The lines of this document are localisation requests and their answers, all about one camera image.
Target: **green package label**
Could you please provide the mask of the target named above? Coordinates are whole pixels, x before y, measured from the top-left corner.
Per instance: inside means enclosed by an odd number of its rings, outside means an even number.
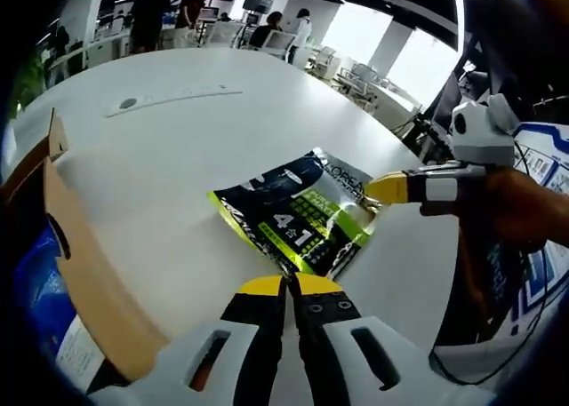
[[[320,149],[209,193],[223,218],[286,273],[336,276],[366,244],[376,214],[360,205],[371,177]]]

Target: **person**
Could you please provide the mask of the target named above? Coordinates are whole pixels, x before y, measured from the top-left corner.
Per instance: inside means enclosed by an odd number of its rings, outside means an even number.
[[[131,44],[133,53],[155,51],[162,32],[162,16],[170,0],[136,0],[132,6]]]
[[[539,251],[545,242],[569,245],[569,197],[539,186],[520,171],[493,171],[485,191],[448,206],[424,203],[423,215],[459,217],[457,267],[438,346],[462,346],[492,339],[517,301],[525,269],[519,251]],[[479,215],[480,209],[489,211]],[[499,297],[488,279],[489,255],[498,257]]]
[[[221,22],[230,22],[231,18],[229,17],[227,12],[224,12],[221,16],[220,16],[220,21]]]
[[[124,24],[123,24],[124,28],[131,28],[132,27],[132,13],[128,12],[126,14],[126,16],[124,17]]]
[[[52,35],[50,45],[54,50],[54,58],[58,59],[67,53],[67,46],[69,44],[69,34],[64,26],[58,26],[55,35]]]
[[[188,48],[196,37],[196,23],[205,0],[181,0],[174,30],[174,48]]]
[[[281,12],[272,12],[267,17],[267,25],[257,27],[255,31],[252,32],[251,38],[249,39],[249,46],[252,48],[261,48],[272,30],[283,31],[280,28],[282,20],[283,14]]]
[[[288,53],[288,63],[292,64],[294,62],[294,55],[296,55],[296,50],[306,46],[310,35],[312,34],[312,21],[310,21],[310,11],[306,8],[302,8],[296,19],[291,23],[288,28],[289,33],[296,35],[293,41],[293,45]]]
[[[569,247],[569,196],[537,184],[531,177],[513,169],[491,172],[485,183],[491,204],[490,218],[497,235],[504,241],[524,247],[535,244],[538,250],[546,241]],[[425,203],[426,216],[452,213],[460,217],[467,209],[463,203],[439,208]]]

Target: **office chair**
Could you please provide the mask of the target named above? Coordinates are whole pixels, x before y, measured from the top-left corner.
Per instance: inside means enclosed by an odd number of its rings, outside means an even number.
[[[341,69],[339,78],[348,97],[357,95],[367,98],[369,95],[367,86],[377,80],[378,75],[373,68],[365,64],[356,64],[351,70]]]
[[[115,59],[113,42],[95,44],[87,49],[87,68],[93,68]]]
[[[204,48],[232,48],[243,28],[244,24],[238,22],[217,21],[205,38]]]
[[[274,55],[280,59],[284,59],[289,49],[293,45],[296,35],[285,33],[284,31],[272,30],[265,40],[265,43],[259,48],[259,51]]]
[[[324,80],[332,80],[341,64],[341,59],[335,55],[336,51],[333,48],[328,46],[322,48],[310,73]]]

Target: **cable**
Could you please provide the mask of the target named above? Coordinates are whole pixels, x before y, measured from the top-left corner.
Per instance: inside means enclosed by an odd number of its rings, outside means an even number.
[[[390,129],[390,131],[391,131],[391,133],[397,135],[403,128],[405,128],[407,125],[409,125],[409,124],[411,124],[411,123],[413,123],[413,118],[411,118],[411,120],[408,120],[408,121],[405,122],[405,123],[401,123],[399,126],[396,126],[396,127],[393,128],[393,129]]]
[[[519,151],[519,154],[522,158],[522,162],[524,162],[525,173],[527,173],[527,175],[530,175],[530,168],[527,165],[527,160],[525,159],[524,152],[522,151],[522,148],[519,146],[517,141],[514,141],[514,144],[516,145],[517,151]],[[547,305],[547,300],[548,300],[548,266],[547,266],[546,257],[545,257],[545,246],[543,246],[541,248],[541,260],[542,260],[542,264],[543,264],[543,276],[544,276],[543,301],[541,302],[541,307],[540,307],[539,313],[533,318],[533,320],[528,325],[527,335],[525,336],[524,340],[519,343],[519,345],[516,347],[514,352],[500,366],[498,366],[495,370],[490,372],[485,377],[479,379],[478,381],[473,381],[473,382],[465,381],[463,379],[455,377],[443,365],[443,362],[441,361],[441,359],[437,355],[437,353],[435,353],[435,351],[433,351],[431,353],[431,356],[432,356],[434,362],[437,364],[438,368],[441,370],[441,372],[443,373],[443,375],[445,375],[445,377],[447,379],[449,379],[451,382],[453,382],[454,384],[457,384],[459,386],[479,386],[480,384],[483,384],[484,382],[486,382],[488,379],[493,378],[498,373],[500,373],[518,355],[518,353],[522,350],[522,348],[524,348],[525,344],[527,344],[527,341],[530,339],[530,337],[535,332],[535,329],[540,324],[541,315],[543,314],[543,310],[545,309],[545,307]]]

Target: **hand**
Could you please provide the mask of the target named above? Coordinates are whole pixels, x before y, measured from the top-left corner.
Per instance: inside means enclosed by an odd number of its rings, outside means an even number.
[[[569,243],[569,198],[510,168],[492,171],[478,197],[496,233],[505,241],[537,251],[547,241]],[[423,215],[472,215],[473,203],[424,203]]]
[[[490,173],[485,188],[498,235],[513,243],[545,243],[555,200],[549,195],[555,193],[513,169]]]

